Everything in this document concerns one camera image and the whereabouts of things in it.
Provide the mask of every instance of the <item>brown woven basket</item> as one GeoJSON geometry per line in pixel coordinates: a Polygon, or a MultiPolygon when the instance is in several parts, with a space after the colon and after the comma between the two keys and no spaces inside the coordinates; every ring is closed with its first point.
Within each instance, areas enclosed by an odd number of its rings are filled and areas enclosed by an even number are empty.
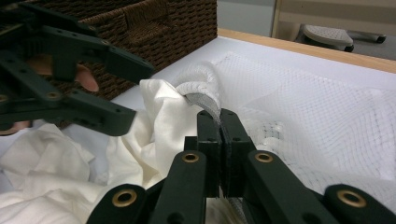
{"type": "MultiPolygon", "coordinates": [[[[99,36],[151,62],[156,71],[217,36],[216,0],[29,0],[95,26],[99,36]]],[[[107,74],[100,64],[86,64],[99,83],[97,96],[107,100],[134,83],[107,74]]],[[[65,93],[78,84],[52,84],[65,93]]]]}

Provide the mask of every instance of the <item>white fabric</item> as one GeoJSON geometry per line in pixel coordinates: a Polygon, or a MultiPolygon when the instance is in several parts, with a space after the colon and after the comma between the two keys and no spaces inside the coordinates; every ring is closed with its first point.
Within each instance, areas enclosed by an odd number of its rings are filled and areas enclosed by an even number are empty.
{"type": "Polygon", "coordinates": [[[193,104],[207,111],[220,124],[218,71],[213,63],[200,62],[183,69],[172,84],[193,104]]]}
{"type": "MultiPolygon", "coordinates": [[[[167,176],[184,137],[196,135],[196,114],[202,108],[163,80],[143,80],[140,87],[147,110],[136,113],[127,134],[110,137],[105,187],[88,182],[92,154],[53,125],[23,134],[0,159],[18,189],[0,194],[0,223],[84,223],[117,185],[149,188],[167,176]]],[[[206,223],[240,223],[222,199],[208,200],[207,211],[206,223]]]]}

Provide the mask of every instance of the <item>white mesh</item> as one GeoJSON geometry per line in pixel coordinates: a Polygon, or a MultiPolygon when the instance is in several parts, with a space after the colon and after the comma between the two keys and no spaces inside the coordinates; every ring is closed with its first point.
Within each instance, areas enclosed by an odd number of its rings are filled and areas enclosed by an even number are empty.
{"type": "Polygon", "coordinates": [[[222,107],[258,149],[274,151],[310,189],[348,184],[396,212],[396,91],[234,54],[214,64],[222,107]]]}

